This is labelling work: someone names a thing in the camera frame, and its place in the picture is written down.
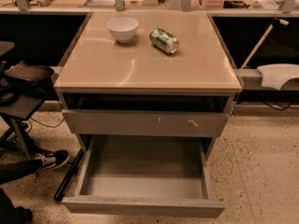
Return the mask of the grey drawer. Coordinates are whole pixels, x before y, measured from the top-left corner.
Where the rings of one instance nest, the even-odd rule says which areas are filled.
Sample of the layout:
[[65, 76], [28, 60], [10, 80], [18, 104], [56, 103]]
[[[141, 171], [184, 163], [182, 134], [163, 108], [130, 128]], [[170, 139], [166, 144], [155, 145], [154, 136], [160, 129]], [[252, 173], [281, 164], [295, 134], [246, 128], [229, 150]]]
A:
[[63, 198], [72, 213], [218, 217], [200, 138], [95, 135], [75, 194]]
[[72, 133], [219, 137], [228, 115], [214, 112], [158, 112], [64, 109]]

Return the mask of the grey drawer cabinet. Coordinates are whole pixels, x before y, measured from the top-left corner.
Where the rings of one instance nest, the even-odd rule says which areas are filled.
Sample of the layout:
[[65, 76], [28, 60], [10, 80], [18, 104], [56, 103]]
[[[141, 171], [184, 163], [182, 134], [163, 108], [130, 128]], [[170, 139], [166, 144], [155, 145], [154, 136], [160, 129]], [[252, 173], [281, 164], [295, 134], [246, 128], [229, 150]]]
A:
[[[54, 88], [64, 109], [225, 113], [241, 84], [210, 17], [201, 11], [127, 10], [138, 21], [135, 39], [114, 41], [107, 23], [118, 12], [102, 10], [89, 18]], [[166, 54], [150, 42], [161, 28], [178, 38]], [[75, 133], [87, 148], [96, 134]], [[218, 137], [200, 138], [206, 153]]]

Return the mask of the grey top drawer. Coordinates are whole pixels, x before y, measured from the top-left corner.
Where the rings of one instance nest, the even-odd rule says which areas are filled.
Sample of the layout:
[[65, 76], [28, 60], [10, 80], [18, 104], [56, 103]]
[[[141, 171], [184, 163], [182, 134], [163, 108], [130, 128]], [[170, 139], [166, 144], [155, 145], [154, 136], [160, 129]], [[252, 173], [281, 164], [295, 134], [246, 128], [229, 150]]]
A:
[[214, 112], [158, 112], [64, 109], [72, 133], [219, 137], [228, 115]]

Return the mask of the green soda can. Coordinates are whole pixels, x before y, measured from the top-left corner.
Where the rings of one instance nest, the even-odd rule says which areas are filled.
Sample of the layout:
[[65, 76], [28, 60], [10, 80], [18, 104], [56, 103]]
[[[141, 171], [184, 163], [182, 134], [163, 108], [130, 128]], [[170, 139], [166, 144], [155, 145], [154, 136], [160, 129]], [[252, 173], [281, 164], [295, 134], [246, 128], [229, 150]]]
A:
[[161, 28], [153, 29], [149, 34], [149, 40], [153, 46], [166, 54], [174, 54], [179, 48], [178, 38]]

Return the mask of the white bowl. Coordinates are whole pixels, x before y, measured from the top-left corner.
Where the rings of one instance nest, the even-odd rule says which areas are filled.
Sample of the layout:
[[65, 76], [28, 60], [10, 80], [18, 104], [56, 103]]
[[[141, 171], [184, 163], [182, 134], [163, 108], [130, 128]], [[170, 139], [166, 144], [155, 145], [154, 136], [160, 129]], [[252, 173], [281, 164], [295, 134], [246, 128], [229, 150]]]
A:
[[116, 18], [107, 23], [107, 29], [113, 38], [120, 43], [131, 41], [138, 28], [138, 21], [132, 18]]

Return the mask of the dark brown bag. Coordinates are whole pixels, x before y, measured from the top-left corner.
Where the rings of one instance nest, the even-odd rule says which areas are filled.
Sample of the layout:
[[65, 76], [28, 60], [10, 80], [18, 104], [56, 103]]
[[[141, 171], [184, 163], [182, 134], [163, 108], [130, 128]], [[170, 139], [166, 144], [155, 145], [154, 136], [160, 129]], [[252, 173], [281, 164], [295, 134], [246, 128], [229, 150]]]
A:
[[26, 65], [20, 62], [4, 72], [7, 84], [20, 93], [44, 97], [52, 88], [54, 70], [45, 65]]

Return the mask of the black white sneaker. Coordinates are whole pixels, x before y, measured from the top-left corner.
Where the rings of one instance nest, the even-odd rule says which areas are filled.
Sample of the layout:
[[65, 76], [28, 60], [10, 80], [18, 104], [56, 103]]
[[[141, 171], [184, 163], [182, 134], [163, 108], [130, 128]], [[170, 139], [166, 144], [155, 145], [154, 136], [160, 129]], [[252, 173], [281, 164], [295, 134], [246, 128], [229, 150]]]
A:
[[65, 165], [68, 160], [69, 153], [66, 150], [57, 150], [46, 154], [37, 153], [34, 158], [38, 172], [59, 168]]

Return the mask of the black chair base leg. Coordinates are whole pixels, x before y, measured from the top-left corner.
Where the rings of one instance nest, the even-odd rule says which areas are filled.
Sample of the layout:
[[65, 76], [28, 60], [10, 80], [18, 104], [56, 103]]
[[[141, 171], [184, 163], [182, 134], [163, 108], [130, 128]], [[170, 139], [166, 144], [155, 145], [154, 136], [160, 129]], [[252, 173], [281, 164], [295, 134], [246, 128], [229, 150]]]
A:
[[67, 162], [69, 164], [69, 168], [68, 168], [60, 186], [57, 188], [57, 190], [53, 196], [53, 199], [55, 202], [60, 202], [63, 199], [64, 192], [65, 192], [72, 176], [78, 170], [78, 165], [79, 165], [83, 155], [84, 155], [84, 151], [81, 148], [78, 151], [78, 154], [75, 157], [71, 157], [70, 160]]

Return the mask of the white curved cover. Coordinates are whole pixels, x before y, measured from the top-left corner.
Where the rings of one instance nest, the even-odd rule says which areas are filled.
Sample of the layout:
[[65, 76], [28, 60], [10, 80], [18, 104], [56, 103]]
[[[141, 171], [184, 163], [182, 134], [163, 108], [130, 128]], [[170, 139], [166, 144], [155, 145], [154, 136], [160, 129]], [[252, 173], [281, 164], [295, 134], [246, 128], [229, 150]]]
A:
[[257, 68], [262, 76], [261, 86], [280, 91], [285, 83], [299, 78], [299, 65], [291, 63], [274, 63]]

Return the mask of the dark side table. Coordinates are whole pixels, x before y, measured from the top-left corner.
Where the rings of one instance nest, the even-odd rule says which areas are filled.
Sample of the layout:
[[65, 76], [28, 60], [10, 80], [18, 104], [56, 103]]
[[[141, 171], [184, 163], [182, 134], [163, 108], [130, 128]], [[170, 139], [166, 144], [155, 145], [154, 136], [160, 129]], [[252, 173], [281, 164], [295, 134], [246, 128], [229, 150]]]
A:
[[48, 93], [44, 97], [32, 97], [11, 88], [4, 79], [4, 72], [10, 67], [6, 61], [1, 61], [0, 116], [8, 125], [8, 129], [0, 137], [0, 146], [14, 153], [20, 152], [30, 159], [41, 151], [41, 148], [25, 131], [24, 122], [44, 103]]

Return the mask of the black trouser leg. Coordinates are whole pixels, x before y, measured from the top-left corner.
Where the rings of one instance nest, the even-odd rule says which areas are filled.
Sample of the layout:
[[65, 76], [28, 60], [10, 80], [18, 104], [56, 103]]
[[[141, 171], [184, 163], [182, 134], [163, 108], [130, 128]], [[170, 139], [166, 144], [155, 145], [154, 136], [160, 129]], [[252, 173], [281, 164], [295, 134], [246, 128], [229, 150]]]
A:
[[36, 172], [42, 165], [39, 160], [21, 161], [0, 165], [0, 185]]

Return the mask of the white stick tool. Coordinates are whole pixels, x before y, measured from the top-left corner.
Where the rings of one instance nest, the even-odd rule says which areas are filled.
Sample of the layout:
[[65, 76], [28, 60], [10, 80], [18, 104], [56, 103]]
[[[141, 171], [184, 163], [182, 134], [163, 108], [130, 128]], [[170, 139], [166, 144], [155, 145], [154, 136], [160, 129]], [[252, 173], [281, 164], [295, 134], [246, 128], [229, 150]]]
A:
[[256, 51], [258, 50], [258, 48], [262, 45], [262, 43], [265, 41], [265, 39], [270, 35], [270, 33], [272, 32], [272, 30], [274, 29], [274, 26], [277, 24], [281, 24], [283, 26], [287, 26], [289, 24], [288, 21], [283, 20], [281, 18], [277, 18], [275, 17], [272, 22], [269, 24], [268, 28], [265, 30], [265, 32], [263, 33], [262, 37], [260, 38], [260, 40], [257, 42], [257, 44], [254, 46], [254, 48], [252, 49], [252, 51], [250, 52], [249, 56], [247, 57], [247, 59], [243, 62], [243, 64], [241, 65], [241, 69], [244, 69], [247, 67], [250, 59], [253, 57], [253, 55], [256, 53]]

